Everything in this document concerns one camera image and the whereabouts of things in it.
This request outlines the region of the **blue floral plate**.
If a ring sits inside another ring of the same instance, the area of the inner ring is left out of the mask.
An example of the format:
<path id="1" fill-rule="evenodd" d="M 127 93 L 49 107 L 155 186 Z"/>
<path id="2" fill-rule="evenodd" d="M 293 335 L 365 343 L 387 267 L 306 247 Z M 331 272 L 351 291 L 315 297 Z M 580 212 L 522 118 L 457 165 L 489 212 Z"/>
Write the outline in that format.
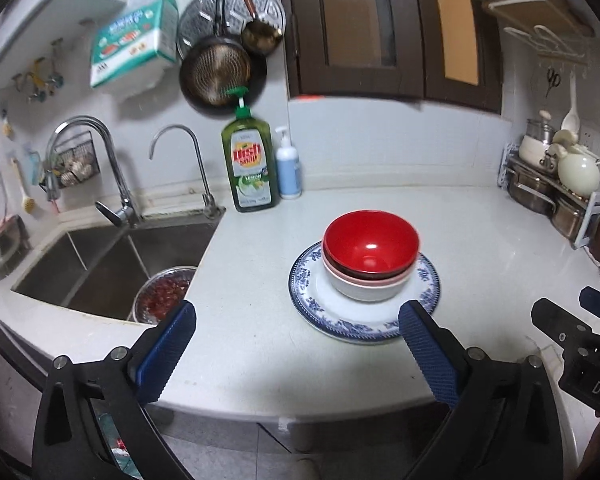
<path id="1" fill-rule="evenodd" d="M 288 290 L 296 310 L 319 332 L 348 344 L 386 344 L 400 336 L 402 304 L 417 300 L 432 313 L 441 298 L 439 274 L 425 255 L 396 296 L 379 302 L 359 302 L 332 286 L 322 258 L 322 244 L 306 248 L 292 265 Z"/>

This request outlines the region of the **pink bowl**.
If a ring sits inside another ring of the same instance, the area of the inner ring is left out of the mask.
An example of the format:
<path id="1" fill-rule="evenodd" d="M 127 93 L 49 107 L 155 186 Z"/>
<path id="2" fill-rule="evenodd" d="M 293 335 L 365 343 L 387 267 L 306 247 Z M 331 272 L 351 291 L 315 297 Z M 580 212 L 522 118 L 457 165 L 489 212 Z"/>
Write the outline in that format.
<path id="1" fill-rule="evenodd" d="M 340 278 L 340 280 L 343 280 L 343 281 L 351 283 L 351 284 L 372 286 L 372 287 L 388 286 L 388 285 L 396 284 L 399 282 L 405 282 L 415 271 L 417 263 L 418 263 L 418 260 L 415 260 L 411 266 L 409 266 L 407 269 L 403 270 L 399 274 L 396 274 L 393 276 L 388 276 L 388 278 L 382 278 L 381 276 L 370 276 L 370 275 L 357 276 L 357 275 L 353 275 L 353 274 L 344 272 L 343 270 L 337 268 L 329 260 L 328 257 L 323 257 L 323 264 L 324 264 L 326 270 L 333 276 L 336 276 L 336 278 Z"/>

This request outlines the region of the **cream white bowl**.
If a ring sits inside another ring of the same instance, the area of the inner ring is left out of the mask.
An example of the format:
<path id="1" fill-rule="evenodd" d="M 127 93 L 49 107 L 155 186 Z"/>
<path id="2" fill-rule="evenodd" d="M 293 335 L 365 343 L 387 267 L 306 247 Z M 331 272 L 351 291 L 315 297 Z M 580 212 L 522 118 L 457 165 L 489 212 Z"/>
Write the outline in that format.
<path id="1" fill-rule="evenodd" d="M 404 272 L 392 278 L 374 281 L 352 278 L 337 270 L 328 260 L 323 261 L 332 287 L 343 296 L 361 302 L 381 302 L 396 296 L 410 280 L 416 264 L 417 262 L 414 262 Z"/>

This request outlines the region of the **red black bowl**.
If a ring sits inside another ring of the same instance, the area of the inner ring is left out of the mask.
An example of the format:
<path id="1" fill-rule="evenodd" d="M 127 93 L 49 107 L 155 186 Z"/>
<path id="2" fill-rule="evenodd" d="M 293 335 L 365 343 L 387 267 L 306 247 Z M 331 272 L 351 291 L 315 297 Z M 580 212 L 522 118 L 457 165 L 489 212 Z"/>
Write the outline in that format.
<path id="1" fill-rule="evenodd" d="M 417 260 L 420 237 L 405 219 L 382 210 L 355 210 L 327 226 L 322 245 L 339 269 L 357 276 L 388 278 Z"/>

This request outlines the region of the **stainless steel sink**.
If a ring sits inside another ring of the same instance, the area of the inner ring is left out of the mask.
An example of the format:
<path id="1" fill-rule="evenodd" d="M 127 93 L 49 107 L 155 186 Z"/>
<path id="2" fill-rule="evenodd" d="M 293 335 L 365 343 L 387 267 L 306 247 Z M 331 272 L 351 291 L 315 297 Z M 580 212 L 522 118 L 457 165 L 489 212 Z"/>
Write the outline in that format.
<path id="1" fill-rule="evenodd" d="M 176 266 L 198 266 L 220 222 L 195 211 L 151 217 L 136 228 L 65 232 L 12 290 L 53 306 L 129 320 L 143 284 Z"/>

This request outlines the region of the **white pot rack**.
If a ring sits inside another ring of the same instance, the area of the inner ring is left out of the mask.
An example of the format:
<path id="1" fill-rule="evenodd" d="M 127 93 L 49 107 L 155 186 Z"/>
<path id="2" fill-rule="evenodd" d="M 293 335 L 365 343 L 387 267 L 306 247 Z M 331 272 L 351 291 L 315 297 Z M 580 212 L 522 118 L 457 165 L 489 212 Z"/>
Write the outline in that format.
<path id="1" fill-rule="evenodd" d="M 594 192 L 589 198 L 582 198 L 565 188 L 556 178 L 543 174 L 541 171 L 530 166 L 518 156 L 519 145 L 516 143 L 507 143 L 503 150 L 500 171 L 498 172 L 498 186 L 507 191 L 508 168 L 524 168 L 535 177 L 549 184 L 553 188 L 554 200 L 557 197 L 563 197 L 570 200 L 571 203 L 579 206 L 584 211 L 582 226 L 574 242 L 569 242 L 573 249 L 579 249 L 588 246 L 592 240 L 597 220 L 600 218 L 600 192 Z"/>

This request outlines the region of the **small chrome filter faucet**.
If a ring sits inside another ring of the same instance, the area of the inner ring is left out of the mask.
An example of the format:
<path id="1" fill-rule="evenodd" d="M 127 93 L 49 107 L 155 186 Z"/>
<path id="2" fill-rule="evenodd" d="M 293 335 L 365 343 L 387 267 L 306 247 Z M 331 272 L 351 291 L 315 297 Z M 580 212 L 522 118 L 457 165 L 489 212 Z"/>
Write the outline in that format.
<path id="1" fill-rule="evenodd" d="M 184 171 L 190 171 L 192 169 L 197 170 L 198 180 L 201 183 L 201 191 L 199 192 L 202 200 L 202 213 L 209 220 L 219 219 L 222 211 L 221 207 L 216 202 L 216 199 L 211 191 L 209 179 L 207 176 L 206 166 L 204 166 L 204 159 L 202 158 L 200 143 L 192 128 L 187 127 L 183 124 L 170 124 L 159 129 L 154 136 L 151 138 L 148 148 L 148 159 L 153 160 L 155 158 L 156 147 L 158 142 L 169 132 L 179 131 L 184 133 L 190 145 L 194 150 L 194 157 L 187 159 L 184 165 L 184 169 L 181 169 L 181 164 L 184 162 L 184 156 L 178 155 L 170 159 L 170 165 L 172 167 L 178 167 L 178 172 L 184 176 Z"/>

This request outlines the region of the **cream pot with steel lid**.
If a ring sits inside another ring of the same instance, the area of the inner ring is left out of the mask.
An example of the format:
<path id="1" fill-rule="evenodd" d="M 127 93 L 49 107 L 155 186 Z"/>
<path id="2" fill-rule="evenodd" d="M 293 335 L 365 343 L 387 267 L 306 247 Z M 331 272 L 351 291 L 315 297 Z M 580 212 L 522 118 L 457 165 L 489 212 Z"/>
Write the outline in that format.
<path id="1" fill-rule="evenodd" d="M 518 156 L 544 174 L 557 174 L 557 159 L 547 154 L 555 134 L 555 128 L 550 124 L 552 115 L 548 110 L 540 110 L 539 114 L 539 119 L 527 120 Z"/>

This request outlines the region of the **black scissors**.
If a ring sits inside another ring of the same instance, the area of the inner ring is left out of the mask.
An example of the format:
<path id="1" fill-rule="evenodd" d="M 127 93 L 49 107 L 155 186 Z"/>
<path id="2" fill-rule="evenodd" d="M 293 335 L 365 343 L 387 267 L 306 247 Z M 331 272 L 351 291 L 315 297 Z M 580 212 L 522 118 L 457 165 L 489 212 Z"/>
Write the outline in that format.
<path id="1" fill-rule="evenodd" d="M 554 67 L 549 67 L 546 71 L 546 91 L 545 97 L 548 98 L 550 92 L 558 88 L 562 83 L 562 75 L 555 70 Z"/>

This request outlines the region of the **black frying pan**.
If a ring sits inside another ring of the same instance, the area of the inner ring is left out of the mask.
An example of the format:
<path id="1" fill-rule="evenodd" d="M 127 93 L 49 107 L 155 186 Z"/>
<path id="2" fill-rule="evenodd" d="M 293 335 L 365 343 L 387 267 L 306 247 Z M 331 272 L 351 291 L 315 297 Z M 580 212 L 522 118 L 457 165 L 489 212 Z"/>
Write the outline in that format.
<path id="1" fill-rule="evenodd" d="M 246 103 L 251 104 L 262 93 L 266 76 L 266 58 L 250 52 L 227 30 L 225 0 L 214 0 L 212 34 L 192 45 L 178 74 L 188 104 L 207 115 L 232 114 L 238 99 L 228 92 L 246 87 Z"/>

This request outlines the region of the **gas pipe valves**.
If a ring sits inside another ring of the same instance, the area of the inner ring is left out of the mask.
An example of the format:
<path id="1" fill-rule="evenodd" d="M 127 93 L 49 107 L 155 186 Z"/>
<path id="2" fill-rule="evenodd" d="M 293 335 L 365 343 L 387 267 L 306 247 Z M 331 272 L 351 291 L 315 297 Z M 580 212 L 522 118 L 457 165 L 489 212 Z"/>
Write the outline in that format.
<path id="1" fill-rule="evenodd" d="M 47 58 L 41 56 L 33 62 L 32 68 L 27 73 L 18 73 L 12 77 L 15 88 L 19 93 L 30 86 L 27 95 L 29 102 L 43 103 L 49 96 L 53 96 L 64 86 L 65 78 L 57 68 L 58 54 L 63 42 L 62 38 L 57 38 L 50 43 L 52 46 L 52 54 L 48 59 L 50 61 L 50 71 L 46 76 L 42 73 L 42 67 Z"/>

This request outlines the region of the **paper towel pack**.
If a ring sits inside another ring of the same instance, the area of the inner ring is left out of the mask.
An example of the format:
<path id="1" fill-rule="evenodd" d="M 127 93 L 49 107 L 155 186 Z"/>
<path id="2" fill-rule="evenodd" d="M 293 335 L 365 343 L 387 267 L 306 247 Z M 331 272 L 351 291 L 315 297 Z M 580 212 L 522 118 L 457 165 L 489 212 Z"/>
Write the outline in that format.
<path id="1" fill-rule="evenodd" d="M 175 0 L 152 0 L 96 32 L 90 86 L 122 101 L 155 88 L 178 60 Z"/>

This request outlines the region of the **wooden cutting board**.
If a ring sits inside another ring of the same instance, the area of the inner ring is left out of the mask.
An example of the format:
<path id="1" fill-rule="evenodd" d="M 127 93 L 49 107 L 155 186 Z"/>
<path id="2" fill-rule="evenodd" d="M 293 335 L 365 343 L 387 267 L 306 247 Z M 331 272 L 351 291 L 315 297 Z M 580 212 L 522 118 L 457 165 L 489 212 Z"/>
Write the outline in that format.
<path id="1" fill-rule="evenodd" d="M 543 26 L 557 36 L 595 36 L 593 27 L 571 10 L 567 0 L 483 0 L 482 8 L 525 32 Z"/>

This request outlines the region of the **brass ladle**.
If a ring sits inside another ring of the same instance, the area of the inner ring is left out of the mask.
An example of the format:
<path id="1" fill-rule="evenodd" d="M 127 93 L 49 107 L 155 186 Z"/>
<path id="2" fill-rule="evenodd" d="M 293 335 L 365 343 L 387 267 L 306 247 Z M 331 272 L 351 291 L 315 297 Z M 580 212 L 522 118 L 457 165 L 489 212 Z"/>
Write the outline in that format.
<path id="1" fill-rule="evenodd" d="M 245 24 L 240 36 L 242 44 L 251 52 L 269 56 L 283 40 L 283 31 L 268 22 L 262 21 L 253 0 L 242 0 L 251 21 Z"/>

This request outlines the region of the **round steel steamer tray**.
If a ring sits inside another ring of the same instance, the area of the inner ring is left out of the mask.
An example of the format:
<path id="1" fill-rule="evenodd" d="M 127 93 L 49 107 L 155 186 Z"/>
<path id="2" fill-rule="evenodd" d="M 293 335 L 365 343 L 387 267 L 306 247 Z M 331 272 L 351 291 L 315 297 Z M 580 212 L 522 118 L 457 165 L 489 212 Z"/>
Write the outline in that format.
<path id="1" fill-rule="evenodd" d="M 278 0 L 252 0 L 258 17 L 282 32 L 286 29 L 286 14 Z M 224 0 L 225 29 L 239 36 L 251 20 L 244 0 Z M 199 40 L 213 34 L 215 0 L 192 0 L 180 13 L 176 48 L 182 60 Z"/>

